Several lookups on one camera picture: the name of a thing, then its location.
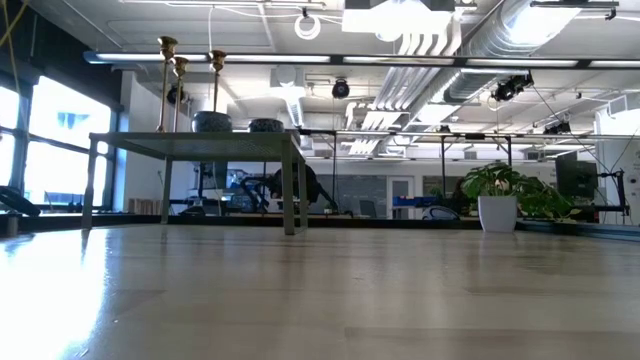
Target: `green leaves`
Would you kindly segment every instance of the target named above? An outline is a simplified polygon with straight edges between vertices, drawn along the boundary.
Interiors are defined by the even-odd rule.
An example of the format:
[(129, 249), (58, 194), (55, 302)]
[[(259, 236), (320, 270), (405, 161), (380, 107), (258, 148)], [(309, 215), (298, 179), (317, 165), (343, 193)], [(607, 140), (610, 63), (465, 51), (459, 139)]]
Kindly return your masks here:
[(538, 178), (527, 177), (505, 163), (492, 163), (472, 169), (464, 178), (462, 190), (472, 199), (478, 196), (516, 196), (518, 207), (527, 217), (566, 219), (580, 210), (556, 189)]

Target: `door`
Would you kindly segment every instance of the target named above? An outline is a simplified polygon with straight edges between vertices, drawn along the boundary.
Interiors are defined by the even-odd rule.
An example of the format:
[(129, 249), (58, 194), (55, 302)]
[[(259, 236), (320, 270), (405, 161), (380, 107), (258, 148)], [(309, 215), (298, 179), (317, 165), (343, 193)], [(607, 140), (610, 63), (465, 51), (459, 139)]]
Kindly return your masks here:
[(393, 198), (396, 196), (414, 196), (413, 176), (389, 176), (387, 177), (387, 218), (388, 219), (414, 219), (415, 210), (408, 208), (393, 208)]

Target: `brass candlestick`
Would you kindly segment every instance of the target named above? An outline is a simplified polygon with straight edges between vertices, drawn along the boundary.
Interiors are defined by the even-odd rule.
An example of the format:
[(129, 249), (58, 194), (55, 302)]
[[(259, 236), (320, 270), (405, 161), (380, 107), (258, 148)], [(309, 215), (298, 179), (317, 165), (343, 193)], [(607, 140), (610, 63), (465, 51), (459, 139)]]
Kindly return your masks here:
[(220, 50), (213, 50), (209, 54), (211, 56), (213, 69), (216, 71), (216, 77), (214, 79), (214, 93), (213, 93), (213, 112), (218, 109), (218, 77), (220, 77), (220, 71), (224, 67), (224, 58), (227, 57), (227, 53)]
[(164, 132), (164, 107), (167, 96), (167, 70), (169, 67), (169, 62), (175, 55), (175, 48), (178, 45), (178, 40), (169, 37), (169, 36), (161, 36), (158, 38), (158, 42), (160, 43), (160, 54), (164, 56), (164, 63), (162, 68), (162, 96), (160, 96), (160, 123), (158, 124), (157, 132)]
[(183, 57), (174, 57), (171, 59), (173, 63), (173, 73), (178, 77), (178, 92), (176, 94), (176, 114), (173, 118), (173, 132), (178, 131), (178, 119), (180, 117), (180, 105), (182, 103), (182, 77), (187, 73), (187, 64), (189, 60)]

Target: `table leg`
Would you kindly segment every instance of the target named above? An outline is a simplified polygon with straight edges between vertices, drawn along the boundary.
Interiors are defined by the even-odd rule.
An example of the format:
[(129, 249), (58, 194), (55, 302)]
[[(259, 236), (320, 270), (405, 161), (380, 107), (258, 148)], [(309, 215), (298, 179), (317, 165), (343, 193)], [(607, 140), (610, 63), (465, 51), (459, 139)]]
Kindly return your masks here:
[(298, 159), (298, 188), (300, 189), (300, 226), (307, 228), (309, 226), (307, 219), (307, 167), (302, 155)]
[(87, 188), (84, 191), (84, 205), (82, 206), (82, 228), (91, 230), (93, 216), (93, 180), (96, 176), (96, 159), (98, 157), (98, 142), (91, 140), (89, 147), (89, 167), (87, 169)]
[(173, 169), (173, 159), (167, 157), (164, 161), (164, 191), (162, 193), (162, 216), (160, 223), (169, 223), (169, 207), (171, 206), (171, 171)]
[(291, 159), (291, 140), (282, 145), (282, 205), (285, 235), (295, 235), (295, 217), (293, 208), (293, 162)]

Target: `wooden floor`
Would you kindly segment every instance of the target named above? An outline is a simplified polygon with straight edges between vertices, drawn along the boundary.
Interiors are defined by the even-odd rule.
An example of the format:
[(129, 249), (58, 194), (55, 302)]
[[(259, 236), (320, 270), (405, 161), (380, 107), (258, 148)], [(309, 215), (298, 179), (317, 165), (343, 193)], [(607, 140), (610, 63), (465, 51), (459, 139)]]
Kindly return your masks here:
[(0, 242), (0, 359), (640, 358), (640, 243), (131, 226)]

